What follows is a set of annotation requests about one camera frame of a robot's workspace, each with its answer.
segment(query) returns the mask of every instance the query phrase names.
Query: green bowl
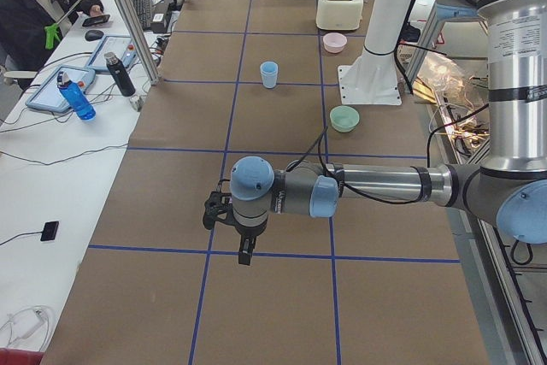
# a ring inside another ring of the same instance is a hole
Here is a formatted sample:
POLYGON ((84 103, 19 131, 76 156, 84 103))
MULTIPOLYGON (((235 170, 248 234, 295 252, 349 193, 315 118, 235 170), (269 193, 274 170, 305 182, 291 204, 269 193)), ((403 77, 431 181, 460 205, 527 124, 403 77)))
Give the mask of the green bowl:
POLYGON ((337 132, 350 132, 359 124, 359 112, 350 106, 337 106, 331 110, 331 124, 337 132))

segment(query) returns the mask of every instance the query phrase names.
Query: bowl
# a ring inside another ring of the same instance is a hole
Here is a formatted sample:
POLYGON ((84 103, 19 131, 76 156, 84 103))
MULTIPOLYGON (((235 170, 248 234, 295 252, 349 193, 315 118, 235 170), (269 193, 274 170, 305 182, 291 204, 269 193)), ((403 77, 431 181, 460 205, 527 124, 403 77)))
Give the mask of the bowl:
POLYGON ((331 124, 337 132, 350 132, 359 124, 359 112, 350 106, 337 106, 331 110, 331 124))
POLYGON ((342 33, 331 32, 323 36, 323 46, 329 53, 341 52, 347 43, 348 39, 342 33))

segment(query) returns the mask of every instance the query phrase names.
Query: black water bottle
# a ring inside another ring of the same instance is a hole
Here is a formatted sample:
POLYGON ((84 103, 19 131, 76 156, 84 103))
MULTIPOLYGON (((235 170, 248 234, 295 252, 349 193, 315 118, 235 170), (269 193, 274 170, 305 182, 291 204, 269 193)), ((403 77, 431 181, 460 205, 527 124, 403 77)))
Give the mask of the black water bottle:
POLYGON ((131 82, 123 62, 111 51, 104 54, 104 59, 106 60, 107 69, 120 89, 121 95, 129 97, 135 94, 135 86, 131 82))

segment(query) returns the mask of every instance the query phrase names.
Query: tablet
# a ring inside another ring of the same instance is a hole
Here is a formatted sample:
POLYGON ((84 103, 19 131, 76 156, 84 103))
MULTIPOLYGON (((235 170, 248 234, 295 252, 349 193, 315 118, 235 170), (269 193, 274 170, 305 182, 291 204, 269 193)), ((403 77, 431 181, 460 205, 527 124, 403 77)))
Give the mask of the tablet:
POLYGON ((129 36, 106 35, 103 36, 85 66, 96 72, 108 72, 104 54, 109 51, 114 53, 126 68, 131 65, 137 56, 137 51, 129 36))
POLYGON ((79 88, 85 93, 95 79, 95 70, 91 68, 77 68, 74 66, 59 66, 42 85, 27 99, 26 106, 30 109, 65 113, 70 109, 65 97, 57 87, 57 75, 65 72, 74 83, 80 83, 79 88))

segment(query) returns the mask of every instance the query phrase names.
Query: person's hand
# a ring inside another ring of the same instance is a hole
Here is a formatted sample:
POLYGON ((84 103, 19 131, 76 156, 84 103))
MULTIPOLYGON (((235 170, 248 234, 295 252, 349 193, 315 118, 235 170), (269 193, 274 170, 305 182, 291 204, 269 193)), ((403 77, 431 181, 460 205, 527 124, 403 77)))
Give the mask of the person's hand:
POLYGON ((91 9, 89 9, 89 16, 90 17, 97 17, 104 15, 103 11, 101 10, 101 7, 98 4, 94 4, 91 6, 91 9))

